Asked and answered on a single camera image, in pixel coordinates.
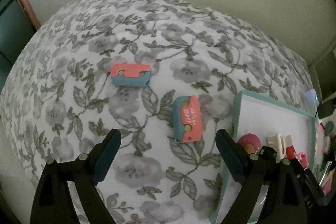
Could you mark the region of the pink smartwatch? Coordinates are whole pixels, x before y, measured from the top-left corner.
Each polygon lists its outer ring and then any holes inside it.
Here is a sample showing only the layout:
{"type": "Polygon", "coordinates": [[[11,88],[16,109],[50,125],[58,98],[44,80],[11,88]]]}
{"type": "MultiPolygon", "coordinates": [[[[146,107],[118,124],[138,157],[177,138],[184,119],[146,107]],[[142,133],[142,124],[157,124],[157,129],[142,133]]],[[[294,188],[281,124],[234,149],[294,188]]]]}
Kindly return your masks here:
{"type": "Polygon", "coordinates": [[[304,153],[304,152],[297,153],[295,157],[299,161],[302,168],[307,169],[307,167],[309,165],[309,162],[308,162],[308,157],[307,157],[306,153],[304,153]]]}

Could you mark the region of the red glue stick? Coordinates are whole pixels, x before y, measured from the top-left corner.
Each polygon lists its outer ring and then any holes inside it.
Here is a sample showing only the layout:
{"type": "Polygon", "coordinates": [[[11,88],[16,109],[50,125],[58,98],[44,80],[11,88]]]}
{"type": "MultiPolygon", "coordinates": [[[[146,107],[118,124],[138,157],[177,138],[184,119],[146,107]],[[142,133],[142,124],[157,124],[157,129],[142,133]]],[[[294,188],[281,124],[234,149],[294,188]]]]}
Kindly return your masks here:
{"type": "Polygon", "coordinates": [[[292,160],[295,158],[295,148],[293,147],[293,141],[291,138],[291,135],[285,136],[284,139],[284,148],[285,148],[285,154],[289,160],[292,160]]]}

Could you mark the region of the white plastic plug holder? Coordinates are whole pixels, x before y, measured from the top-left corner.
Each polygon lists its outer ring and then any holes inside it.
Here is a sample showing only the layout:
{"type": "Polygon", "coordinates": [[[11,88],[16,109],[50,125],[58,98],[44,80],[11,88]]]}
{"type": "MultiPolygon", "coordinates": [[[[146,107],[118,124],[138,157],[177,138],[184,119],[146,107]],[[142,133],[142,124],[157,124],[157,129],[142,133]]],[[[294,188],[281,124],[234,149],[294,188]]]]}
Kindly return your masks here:
{"type": "Polygon", "coordinates": [[[277,161],[285,156],[285,147],[282,134],[274,134],[266,138],[267,146],[273,148],[277,152],[277,161]]]}

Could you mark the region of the doll with pink cap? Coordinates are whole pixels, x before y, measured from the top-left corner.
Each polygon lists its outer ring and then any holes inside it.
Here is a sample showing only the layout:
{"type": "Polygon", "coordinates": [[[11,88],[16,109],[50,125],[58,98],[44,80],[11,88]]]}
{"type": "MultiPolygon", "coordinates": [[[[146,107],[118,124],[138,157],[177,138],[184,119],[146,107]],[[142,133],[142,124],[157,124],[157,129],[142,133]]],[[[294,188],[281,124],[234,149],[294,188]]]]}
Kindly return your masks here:
{"type": "Polygon", "coordinates": [[[261,141],[257,135],[247,133],[243,135],[237,142],[248,154],[258,153],[261,149],[261,141]]]}

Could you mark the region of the pink blue box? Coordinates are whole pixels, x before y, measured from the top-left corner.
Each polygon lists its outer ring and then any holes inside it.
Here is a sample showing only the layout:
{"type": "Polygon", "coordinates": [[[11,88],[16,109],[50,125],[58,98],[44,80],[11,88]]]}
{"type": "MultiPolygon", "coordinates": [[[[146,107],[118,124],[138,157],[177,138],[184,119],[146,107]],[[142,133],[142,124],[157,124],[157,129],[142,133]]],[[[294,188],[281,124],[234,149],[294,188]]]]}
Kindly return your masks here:
{"type": "Polygon", "coordinates": [[[151,79],[151,66],[146,64],[118,63],[110,71],[115,86],[144,88],[151,79]]]}
{"type": "Polygon", "coordinates": [[[201,108],[196,96],[181,96],[172,105],[173,133],[179,143],[200,141],[203,128],[201,108]]]}

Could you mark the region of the pink crochet mat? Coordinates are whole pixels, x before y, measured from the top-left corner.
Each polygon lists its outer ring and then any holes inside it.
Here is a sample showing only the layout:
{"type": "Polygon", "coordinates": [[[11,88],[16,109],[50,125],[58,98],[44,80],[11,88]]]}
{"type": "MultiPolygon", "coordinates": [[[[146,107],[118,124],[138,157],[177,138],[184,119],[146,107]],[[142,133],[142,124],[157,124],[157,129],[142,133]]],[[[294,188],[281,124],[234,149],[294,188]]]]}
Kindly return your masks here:
{"type": "Polygon", "coordinates": [[[328,154],[330,147],[330,137],[325,134],[325,128],[323,124],[319,123],[317,125],[317,152],[321,155],[328,154]]]}

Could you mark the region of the teal round pouch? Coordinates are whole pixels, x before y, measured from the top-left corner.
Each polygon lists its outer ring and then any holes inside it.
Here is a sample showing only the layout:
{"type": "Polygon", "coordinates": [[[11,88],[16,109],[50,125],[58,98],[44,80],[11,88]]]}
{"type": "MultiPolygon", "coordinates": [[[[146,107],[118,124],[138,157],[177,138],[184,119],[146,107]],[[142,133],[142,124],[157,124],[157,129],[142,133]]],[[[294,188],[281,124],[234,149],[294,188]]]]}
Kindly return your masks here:
{"type": "Polygon", "coordinates": [[[325,134],[329,135],[329,136],[332,136],[332,135],[335,135],[335,131],[336,131],[335,123],[332,122],[332,121],[328,121],[325,124],[325,134]]]}

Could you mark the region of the black plugged adapter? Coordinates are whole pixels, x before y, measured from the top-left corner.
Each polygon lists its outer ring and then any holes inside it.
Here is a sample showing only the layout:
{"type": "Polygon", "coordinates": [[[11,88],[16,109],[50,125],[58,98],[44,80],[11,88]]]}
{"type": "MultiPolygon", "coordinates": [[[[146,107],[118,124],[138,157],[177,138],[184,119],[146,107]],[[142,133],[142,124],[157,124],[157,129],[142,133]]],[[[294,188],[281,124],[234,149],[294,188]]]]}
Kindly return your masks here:
{"type": "Polygon", "coordinates": [[[324,119],[326,117],[329,117],[333,114],[335,110],[335,103],[332,100],[329,100],[317,108],[317,114],[319,119],[324,119]]]}

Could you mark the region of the white power strip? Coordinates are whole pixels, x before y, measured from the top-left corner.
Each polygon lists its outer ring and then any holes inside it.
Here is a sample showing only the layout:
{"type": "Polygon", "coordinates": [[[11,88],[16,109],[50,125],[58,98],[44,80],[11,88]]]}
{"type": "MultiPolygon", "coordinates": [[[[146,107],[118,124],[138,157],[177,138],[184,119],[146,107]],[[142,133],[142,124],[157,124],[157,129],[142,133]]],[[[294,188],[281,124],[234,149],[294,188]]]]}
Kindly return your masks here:
{"type": "Polygon", "coordinates": [[[310,89],[309,91],[307,91],[305,93],[305,96],[306,96],[309,112],[312,116],[315,116],[317,112],[317,108],[319,106],[319,100],[318,100],[315,89],[310,89]]]}

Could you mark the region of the teal white tray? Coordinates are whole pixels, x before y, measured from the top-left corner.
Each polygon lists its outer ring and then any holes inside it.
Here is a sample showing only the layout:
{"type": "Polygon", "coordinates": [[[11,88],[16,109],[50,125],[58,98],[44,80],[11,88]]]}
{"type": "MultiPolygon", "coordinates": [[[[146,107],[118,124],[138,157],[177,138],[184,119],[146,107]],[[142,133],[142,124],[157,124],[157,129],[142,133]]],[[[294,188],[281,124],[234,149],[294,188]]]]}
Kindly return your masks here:
{"type": "MultiPolygon", "coordinates": [[[[253,133],[264,146],[267,145],[267,137],[276,134],[291,135],[295,151],[306,154],[308,166],[313,171],[316,144],[314,114],[310,115],[284,102],[247,90],[235,96],[232,112],[234,141],[244,134],[253,133]]],[[[221,223],[241,189],[240,184],[234,182],[226,164],[223,164],[220,199],[217,208],[210,215],[210,223],[221,223]]]]}

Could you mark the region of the grey floral tablecloth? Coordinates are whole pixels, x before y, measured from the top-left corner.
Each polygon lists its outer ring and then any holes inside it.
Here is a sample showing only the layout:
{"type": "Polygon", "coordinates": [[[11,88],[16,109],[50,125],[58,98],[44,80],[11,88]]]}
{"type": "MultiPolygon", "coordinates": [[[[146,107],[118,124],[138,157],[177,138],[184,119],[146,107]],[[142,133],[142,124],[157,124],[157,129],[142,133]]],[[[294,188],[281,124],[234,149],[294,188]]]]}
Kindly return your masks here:
{"type": "Polygon", "coordinates": [[[207,223],[222,185],[218,129],[248,90],[307,111],[304,59],[233,16],[178,0],[83,0],[27,43],[1,92],[11,147],[32,184],[113,128],[122,144],[98,192],[117,223],[207,223]],[[118,63],[151,66],[144,88],[115,86],[118,63]],[[172,105],[198,98],[203,134],[179,143],[172,105]]]}

